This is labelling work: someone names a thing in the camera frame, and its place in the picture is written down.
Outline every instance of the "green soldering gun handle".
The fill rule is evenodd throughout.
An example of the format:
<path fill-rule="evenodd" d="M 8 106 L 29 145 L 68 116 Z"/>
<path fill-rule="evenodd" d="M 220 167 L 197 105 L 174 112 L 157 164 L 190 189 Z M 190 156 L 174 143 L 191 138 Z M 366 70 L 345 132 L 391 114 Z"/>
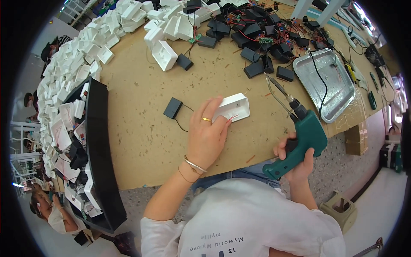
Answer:
<path fill-rule="evenodd" d="M 277 159 L 272 164 L 266 164 L 263 172 L 270 179 L 278 179 L 304 160 L 305 152 L 314 148 L 314 157 L 321 155 L 327 147 L 327 137 L 324 129 L 312 110 L 307 111 L 303 120 L 295 123 L 298 145 L 290 152 L 284 160 Z"/>

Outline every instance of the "silver bangle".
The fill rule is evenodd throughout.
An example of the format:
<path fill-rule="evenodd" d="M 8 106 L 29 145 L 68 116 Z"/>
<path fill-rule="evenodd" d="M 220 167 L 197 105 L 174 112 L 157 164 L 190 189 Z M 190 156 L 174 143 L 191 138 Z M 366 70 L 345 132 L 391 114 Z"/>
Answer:
<path fill-rule="evenodd" d="M 194 163 L 192 163 L 191 161 L 189 161 L 187 159 L 184 159 L 184 161 L 186 161 L 186 163 L 188 163 L 190 166 L 193 166 L 194 168 L 197 168 L 197 169 L 201 170 L 202 172 L 207 172 L 205 169 L 195 165 Z"/>

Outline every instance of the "cardboard work surface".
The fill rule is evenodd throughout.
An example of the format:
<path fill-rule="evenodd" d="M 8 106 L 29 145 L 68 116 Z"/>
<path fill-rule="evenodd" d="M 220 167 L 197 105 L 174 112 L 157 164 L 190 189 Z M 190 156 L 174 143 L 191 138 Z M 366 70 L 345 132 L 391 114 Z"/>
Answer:
<path fill-rule="evenodd" d="M 289 9 L 289 6 L 280 5 L 280 10 L 282 8 Z M 282 12 L 280 17 L 288 18 L 291 12 L 292 9 Z M 330 32 L 337 49 L 349 59 L 349 44 L 343 32 L 331 25 L 325 28 Z M 204 34 L 207 29 L 205 22 L 199 32 Z M 356 31 L 367 38 L 366 32 Z M 194 65 L 188 71 L 175 64 L 171 70 L 163 72 L 143 40 L 145 34 L 141 26 L 133 34 L 124 36 L 111 49 L 115 54 L 114 59 L 104 65 L 101 72 L 100 81 L 109 90 L 109 140 L 119 189 L 161 185 L 183 160 L 188 133 L 182 131 L 175 120 L 163 115 L 172 97 L 194 110 L 204 100 L 218 94 L 228 97 L 243 93 L 249 100 L 250 117 L 230 126 L 225 148 L 208 169 L 207 176 L 274 157 L 273 146 L 287 132 L 294 131 L 293 122 L 270 95 L 263 74 L 247 78 L 243 69 L 250 63 L 240 56 L 241 49 L 231 38 L 223 38 L 215 49 L 194 45 L 190 53 Z M 167 42 L 177 55 L 184 54 L 190 46 L 182 40 Z M 376 98 L 377 110 L 371 110 L 367 92 L 357 88 L 356 97 L 337 120 L 332 124 L 322 123 L 327 137 L 359 124 L 385 105 L 381 99 L 381 90 L 377 94 L 369 75 L 373 72 L 376 76 L 372 64 L 364 55 L 360 56 L 352 50 L 351 57 L 368 80 L 369 89 Z M 273 60 L 273 64 L 276 69 L 278 62 Z M 315 110 L 296 75 L 293 82 L 278 81 L 307 109 Z M 387 84 L 383 90 L 387 100 L 392 100 L 390 86 Z M 277 90 L 274 92 L 286 104 L 285 98 Z M 176 117 L 185 130 L 189 128 L 191 114 L 191 110 L 182 106 Z"/>

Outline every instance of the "metal tray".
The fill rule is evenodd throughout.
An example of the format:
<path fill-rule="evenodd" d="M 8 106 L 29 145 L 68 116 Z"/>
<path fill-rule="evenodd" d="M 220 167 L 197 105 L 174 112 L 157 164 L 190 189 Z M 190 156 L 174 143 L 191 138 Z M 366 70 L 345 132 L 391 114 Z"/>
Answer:
<path fill-rule="evenodd" d="M 356 95 L 354 84 L 348 76 L 343 64 L 330 49 L 312 53 L 318 72 L 327 84 L 328 93 L 324 99 L 321 118 L 326 123 L 332 123 L 347 108 Z M 304 88 L 307 90 L 317 110 L 326 88 L 315 71 L 310 54 L 299 57 L 293 62 L 294 71 Z"/>

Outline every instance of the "person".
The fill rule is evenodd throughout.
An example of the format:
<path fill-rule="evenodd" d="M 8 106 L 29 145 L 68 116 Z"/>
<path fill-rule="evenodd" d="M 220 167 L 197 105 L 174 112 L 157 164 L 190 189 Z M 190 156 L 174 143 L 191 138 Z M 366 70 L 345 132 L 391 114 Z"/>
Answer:
<path fill-rule="evenodd" d="M 76 234 L 85 229 L 84 223 L 73 218 L 72 215 L 59 202 L 56 194 L 53 194 L 53 202 L 49 196 L 42 190 L 39 184 L 34 184 L 35 189 L 32 192 L 30 209 L 39 218 L 47 223 L 61 234 Z"/>
<path fill-rule="evenodd" d="M 148 202 L 140 221 L 142 256 L 345 257 L 338 223 L 318 209 L 309 188 L 314 149 L 284 175 L 291 200 L 278 181 L 261 171 L 271 161 L 200 178 L 219 157 L 231 124 L 223 116 L 211 122 L 221 102 L 221 96 L 210 98 L 191 116 L 187 154 Z M 281 160 L 286 158 L 286 141 L 274 147 Z M 195 197 L 186 221 L 174 224 L 190 186 Z"/>
<path fill-rule="evenodd" d="M 34 91 L 33 94 L 27 92 L 24 95 L 24 107 L 33 106 L 34 109 L 36 110 L 36 114 L 29 117 L 31 120 L 36 120 L 37 115 L 39 115 L 39 105 L 37 104 L 38 101 L 39 101 L 39 98 L 37 97 L 37 90 Z"/>
<path fill-rule="evenodd" d="M 59 50 L 59 47 L 70 40 L 72 39 L 67 35 L 55 37 L 51 44 L 47 43 L 44 47 L 41 55 L 42 60 L 46 63 L 49 63 L 53 54 L 55 54 Z"/>

